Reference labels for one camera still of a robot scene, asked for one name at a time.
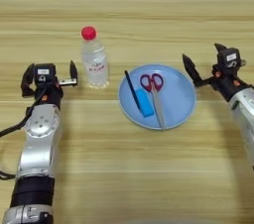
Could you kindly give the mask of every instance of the blue plate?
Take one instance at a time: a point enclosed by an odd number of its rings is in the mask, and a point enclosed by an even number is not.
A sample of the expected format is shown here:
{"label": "blue plate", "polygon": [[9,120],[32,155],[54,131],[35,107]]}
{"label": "blue plate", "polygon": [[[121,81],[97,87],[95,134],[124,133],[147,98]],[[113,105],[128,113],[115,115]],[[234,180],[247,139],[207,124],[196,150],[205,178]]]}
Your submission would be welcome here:
{"label": "blue plate", "polygon": [[[163,107],[166,129],[177,127],[190,116],[195,106],[195,89],[192,83],[180,71],[161,64],[146,64],[129,72],[135,90],[142,88],[140,77],[143,74],[159,73],[164,79],[163,88],[159,91]],[[151,105],[152,94],[147,92]],[[144,118],[132,96],[127,79],[121,82],[118,97],[125,115],[134,123],[149,129],[161,130],[156,112],[155,115]]]}

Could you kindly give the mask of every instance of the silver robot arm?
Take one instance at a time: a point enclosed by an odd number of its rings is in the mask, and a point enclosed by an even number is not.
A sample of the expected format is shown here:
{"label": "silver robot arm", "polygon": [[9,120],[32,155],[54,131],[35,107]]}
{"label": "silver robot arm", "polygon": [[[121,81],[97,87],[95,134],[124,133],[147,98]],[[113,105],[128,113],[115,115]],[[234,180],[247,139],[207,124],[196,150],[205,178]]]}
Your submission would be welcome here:
{"label": "silver robot arm", "polygon": [[[28,86],[32,83],[30,73],[35,78],[36,91]],[[2,223],[53,224],[58,143],[63,135],[60,113],[62,86],[77,85],[77,71],[72,62],[71,79],[58,81],[53,64],[37,64],[25,74],[23,96],[42,98],[33,107],[25,124],[26,143],[16,173],[10,208],[5,212]]]}
{"label": "silver robot arm", "polygon": [[[36,106],[25,130],[27,140],[16,174],[16,187],[20,185],[13,194],[11,208],[5,212],[3,224],[53,223],[58,141],[63,133],[59,108],[53,104]],[[40,199],[42,194],[37,192],[42,189],[40,183],[48,184],[43,186],[44,200]]]}
{"label": "silver robot arm", "polygon": [[215,47],[217,63],[212,66],[212,77],[202,79],[191,58],[183,55],[185,69],[196,87],[209,84],[229,103],[254,169],[254,88],[238,77],[238,71],[241,66],[246,65],[246,61],[241,59],[239,49],[220,44],[215,44]]}
{"label": "silver robot arm", "polygon": [[245,150],[254,169],[254,89],[250,87],[236,93],[229,101],[229,106],[241,130]]}

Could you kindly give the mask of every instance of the black pen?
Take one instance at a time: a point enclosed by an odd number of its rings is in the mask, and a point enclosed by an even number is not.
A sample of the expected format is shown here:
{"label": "black pen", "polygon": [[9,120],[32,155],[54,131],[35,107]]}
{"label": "black pen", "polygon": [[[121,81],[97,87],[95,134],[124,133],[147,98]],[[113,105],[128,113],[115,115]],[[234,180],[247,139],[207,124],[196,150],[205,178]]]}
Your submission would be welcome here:
{"label": "black pen", "polygon": [[137,97],[137,95],[136,95],[136,93],[135,93],[135,90],[134,90],[134,88],[133,88],[133,85],[132,85],[132,82],[131,82],[129,73],[128,73],[127,70],[125,70],[124,73],[125,73],[125,76],[126,76],[126,78],[127,78],[129,87],[130,87],[130,89],[131,89],[132,96],[133,96],[133,98],[134,98],[134,100],[135,100],[135,102],[136,102],[136,104],[137,104],[138,109],[140,110],[139,100],[138,100],[138,97]]}

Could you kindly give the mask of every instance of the cable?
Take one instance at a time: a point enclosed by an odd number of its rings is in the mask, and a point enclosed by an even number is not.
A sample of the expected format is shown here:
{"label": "cable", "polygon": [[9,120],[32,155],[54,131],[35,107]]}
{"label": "cable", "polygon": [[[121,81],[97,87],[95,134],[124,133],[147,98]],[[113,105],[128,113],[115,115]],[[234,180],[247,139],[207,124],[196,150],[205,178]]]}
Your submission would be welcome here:
{"label": "cable", "polygon": [[14,179],[15,175],[0,170],[0,180],[11,180]]}
{"label": "cable", "polygon": [[[7,135],[7,134],[9,134],[9,133],[20,130],[22,127],[25,126],[26,122],[28,121],[28,119],[32,115],[34,107],[36,105],[38,105],[38,103],[42,100],[42,98],[45,95],[46,91],[47,91],[47,88],[44,88],[44,90],[42,91],[40,96],[35,100],[34,104],[30,107],[30,109],[28,110],[26,116],[23,118],[23,120],[20,123],[18,123],[17,125],[14,125],[12,127],[9,127],[9,128],[7,128],[7,129],[0,132],[0,138]],[[10,179],[14,179],[14,178],[15,178],[14,174],[7,173],[7,172],[4,172],[4,171],[0,170],[0,180],[10,180]]]}
{"label": "cable", "polygon": [[26,116],[24,117],[24,119],[18,123],[17,125],[14,125],[12,127],[9,127],[3,131],[0,132],[0,138],[9,134],[9,133],[12,133],[14,131],[17,131],[17,130],[20,130],[22,127],[24,127],[24,125],[26,124],[26,122],[28,121],[28,119],[30,118],[32,112],[33,112],[33,109],[34,107],[41,101],[41,99],[43,98],[45,92],[46,92],[46,88],[43,90],[43,92],[40,94],[40,96],[36,99],[36,101],[34,102],[34,104],[30,107],[30,109],[28,110]]}

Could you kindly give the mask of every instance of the red bottle cap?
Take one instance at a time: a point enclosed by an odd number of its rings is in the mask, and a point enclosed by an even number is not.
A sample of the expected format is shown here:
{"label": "red bottle cap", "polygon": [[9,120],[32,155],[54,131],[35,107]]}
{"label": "red bottle cap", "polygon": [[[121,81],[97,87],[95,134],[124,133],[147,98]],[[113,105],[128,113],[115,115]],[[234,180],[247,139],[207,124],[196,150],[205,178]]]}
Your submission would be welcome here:
{"label": "red bottle cap", "polygon": [[96,30],[93,27],[84,27],[81,30],[82,37],[87,40],[91,41],[96,38]]}

